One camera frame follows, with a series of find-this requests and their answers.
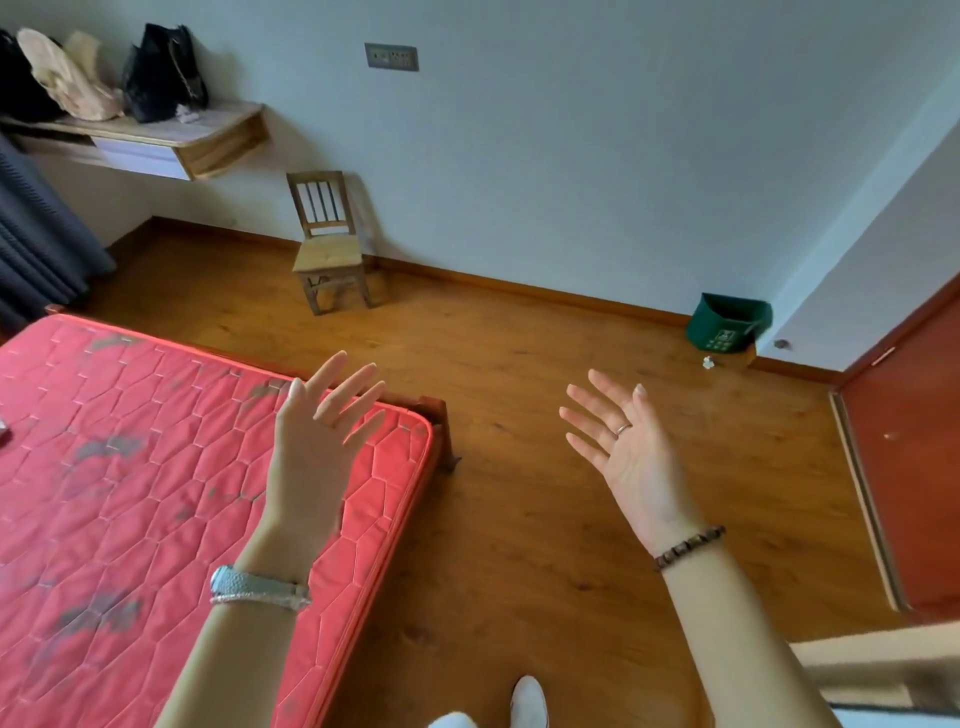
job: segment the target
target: trash bin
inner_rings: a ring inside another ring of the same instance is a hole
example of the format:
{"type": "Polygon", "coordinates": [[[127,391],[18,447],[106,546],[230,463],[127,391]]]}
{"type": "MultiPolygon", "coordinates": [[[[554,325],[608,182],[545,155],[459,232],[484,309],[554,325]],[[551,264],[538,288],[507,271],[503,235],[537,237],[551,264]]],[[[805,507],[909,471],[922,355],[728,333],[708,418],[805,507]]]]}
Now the trash bin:
{"type": "Polygon", "coordinates": [[[705,293],[686,326],[686,338],[703,352],[742,352],[770,326],[772,314],[765,301],[705,293]]]}

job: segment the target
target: chair leg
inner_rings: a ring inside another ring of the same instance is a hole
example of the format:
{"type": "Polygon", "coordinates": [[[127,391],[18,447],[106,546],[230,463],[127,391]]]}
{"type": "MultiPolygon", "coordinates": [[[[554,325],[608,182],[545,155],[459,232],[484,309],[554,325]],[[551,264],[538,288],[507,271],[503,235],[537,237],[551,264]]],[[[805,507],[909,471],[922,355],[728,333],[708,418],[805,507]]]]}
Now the chair leg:
{"type": "Polygon", "coordinates": [[[360,272],[356,275],[357,285],[360,287],[360,295],[363,296],[363,301],[367,305],[367,308],[373,308],[373,301],[370,298],[370,289],[367,287],[367,276],[364,274],[363,268],[361,267],[360,272]]]}
{"type": "Polygon", "coordinates": [[[306,302],[310,304],[310,310],[314,316],[320,316],[323,312],[320,305],[317,304],[317,289],[310,285],[310,277],[300,276],[300,285],[303,286],[303,295],[306,296],[306,302]]]}

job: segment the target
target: red mattress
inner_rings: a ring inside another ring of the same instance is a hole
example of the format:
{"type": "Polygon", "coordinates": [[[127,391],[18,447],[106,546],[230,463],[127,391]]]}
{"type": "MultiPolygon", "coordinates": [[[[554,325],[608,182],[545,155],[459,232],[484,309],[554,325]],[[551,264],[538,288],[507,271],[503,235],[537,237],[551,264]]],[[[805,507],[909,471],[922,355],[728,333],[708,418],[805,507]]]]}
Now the red mattress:
{"type": "MultiPolygon", "coordinates": [[[[263,510],[286,377],[53,316],[0,347],[0,726],[151,725],[263,510]]],[[[432,430],[387,404],[310,573],[274,726],[324,714],[432,430]]]]}

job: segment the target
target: hand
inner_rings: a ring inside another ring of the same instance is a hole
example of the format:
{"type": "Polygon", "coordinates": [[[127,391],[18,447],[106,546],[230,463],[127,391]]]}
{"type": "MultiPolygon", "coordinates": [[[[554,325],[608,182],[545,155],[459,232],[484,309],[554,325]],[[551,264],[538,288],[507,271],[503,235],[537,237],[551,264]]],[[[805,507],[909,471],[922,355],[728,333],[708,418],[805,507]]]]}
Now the hand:
{"type": "Polygon", "coordinates": [[[704,519],[642,385],[631,393],[593,369],[588,378],[605,397],[575,384],[566,393],[600,422],[567,407],[560,416],[601,449],[570,432],[566,441],[600,471],[636,537],[652,556],[660,556],[703,531],[704,519]],[[630,426],[615,436],[623,425],[630,426]]]}
{"type": "Polygon", "coordinates": [[[276,414],[263,516],[237,569],[301,582],[336,527],[353,460],[385,419],[381,410],[353,430],[386,388],[378,381],[351,401],[373,380],[376,364],[320,401],[346,360],[346,352],[336,353],[305,384],[291,383],[276,414]]]}

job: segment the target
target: wooden bed frame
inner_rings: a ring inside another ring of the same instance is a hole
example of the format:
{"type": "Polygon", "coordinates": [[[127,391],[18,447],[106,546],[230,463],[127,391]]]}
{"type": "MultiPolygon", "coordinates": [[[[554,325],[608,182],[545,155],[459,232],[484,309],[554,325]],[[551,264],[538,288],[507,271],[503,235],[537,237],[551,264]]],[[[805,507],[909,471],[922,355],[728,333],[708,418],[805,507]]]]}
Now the wooden bed frame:
{"type": "MultiPolygon", "coordinates": [[[[66,306],[59,305],[57,303],[50,303],[49,305],[45,306],[44,310],[48,315],[69,313],[71,316],[76,316],[79,319],[86,319],[94,324],[113,326],[113,324],[107,321],[101,321],[93,318],[92,316],[84,316],[82,314],[69,311],[67,310],[66,306]]],[[[274,362],[260,361],[246,356],[237,356],[233,352],[225,352],[220,349],[214,349],[213,347],[204,347],[185,342],[171,343],[180,344],[185,347],[190,347],[191,349],[210,353],[214,356],[219,356],[223,359],[235,361],[238,364],[246,364],[248,366],[256,367],[257,369],[263,369],[267,372],[273,372],[281,376],[298,376],[303,381],[306,381],[313,376],[313,372],[305,372],[304,370],[297,369],[295,367],[275,364],[274,362]]],[[[453,469],[457,467],[457,463],[460,461],[460,458],[453,454],[453,441],[450,438],[450,420],[446,412],[446,402],[444,400],[438,400],[434,397],[420,397],[414,400],[410,397],[394,394],[393,392],[384,392],[382,395],[380,395],[377,401],[382,401],[384,404],[392,404],[396,407],[408,409],[411,412],[417,413],[430,423],[430,426],[433,428],[433,442],[437,443],[439,446],[437,447],[437,445],[434,445],[431,448],[430,454],[427,456],[426,463],[424,463],[423,476],[427,481],[433,478],[433,474],[438,468],[452,472],[453,469]]]]}

